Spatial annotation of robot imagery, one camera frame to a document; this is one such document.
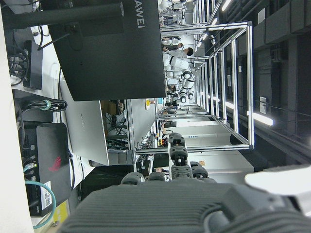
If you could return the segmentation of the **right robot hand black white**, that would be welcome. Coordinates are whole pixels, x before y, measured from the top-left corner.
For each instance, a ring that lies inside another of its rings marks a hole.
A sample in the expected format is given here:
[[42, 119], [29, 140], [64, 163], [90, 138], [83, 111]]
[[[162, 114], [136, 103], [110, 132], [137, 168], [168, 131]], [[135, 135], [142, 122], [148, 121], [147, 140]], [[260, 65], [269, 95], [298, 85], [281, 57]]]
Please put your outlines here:
[[286, 196], [248, 185], [217, 183], [188, 162], [185, 139], [168, 139], [170, 181], [129, 173], [120, 185], [89, 194], [61, 233], [308, 233], [311, 220]]

